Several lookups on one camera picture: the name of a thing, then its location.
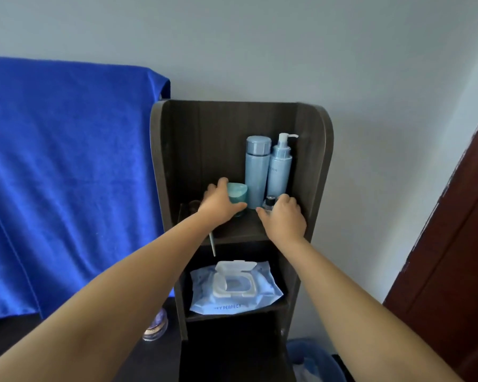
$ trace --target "blue wipes package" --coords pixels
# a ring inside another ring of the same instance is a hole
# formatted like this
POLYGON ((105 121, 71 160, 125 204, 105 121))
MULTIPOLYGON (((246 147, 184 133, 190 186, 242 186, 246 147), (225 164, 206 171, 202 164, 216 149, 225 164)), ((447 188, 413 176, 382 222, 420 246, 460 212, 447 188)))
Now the blue wipes package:
POLYGON ((269 306, 283 296, 267 261, 220 261, 191 271, 190 310, 202 315, 233 315, 269 306))

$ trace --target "white pump nozzle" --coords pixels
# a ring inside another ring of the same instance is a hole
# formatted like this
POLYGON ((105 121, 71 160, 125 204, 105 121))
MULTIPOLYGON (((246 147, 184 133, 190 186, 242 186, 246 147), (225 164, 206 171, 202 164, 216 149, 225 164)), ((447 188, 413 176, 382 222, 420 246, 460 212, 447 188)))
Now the white pump nozzle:
POLYGON ((280 135, 278 136, 278 147, 280 148, 287 147, 287 141, 289 137, 298 138, 299 135, 281 132, 280 135))

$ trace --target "dark tabletop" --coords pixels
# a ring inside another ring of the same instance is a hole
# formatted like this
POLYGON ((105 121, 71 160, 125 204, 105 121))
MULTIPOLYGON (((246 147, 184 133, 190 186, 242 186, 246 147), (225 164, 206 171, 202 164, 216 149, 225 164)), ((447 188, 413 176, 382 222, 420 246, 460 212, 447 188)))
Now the dark tabletop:
MULTIPOLYGON (((143 382, 179 380, 181 339, 173 298, 164 305, 168 314, 166 333, 153 342, 140 340, 120 368, 114 381, 143 382)), ((34 329, 38 315, 23 315, 0 319, 0 355, 34 329)))

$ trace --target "person's left hand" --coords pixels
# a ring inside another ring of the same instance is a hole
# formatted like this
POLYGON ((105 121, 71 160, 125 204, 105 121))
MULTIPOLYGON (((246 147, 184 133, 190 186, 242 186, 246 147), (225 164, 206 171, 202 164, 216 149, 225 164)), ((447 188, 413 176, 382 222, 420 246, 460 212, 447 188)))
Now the person's left hand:
POLYGON ((226 223, 237 212, 246 208, 245 202, 232 204, 227 192, 228 178, 222 177, 217 186, 209 184, 204 193, 204 199, 198 208, 198 213, 205 213, 216 226, 226 223))

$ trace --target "dark red door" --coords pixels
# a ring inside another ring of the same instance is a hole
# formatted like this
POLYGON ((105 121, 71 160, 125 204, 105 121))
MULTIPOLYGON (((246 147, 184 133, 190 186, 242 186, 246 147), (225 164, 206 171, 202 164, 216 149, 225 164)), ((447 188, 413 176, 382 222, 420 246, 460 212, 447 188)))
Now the dark red door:
POLYGON ((478 133, 384 305, 478 382, 478 133))

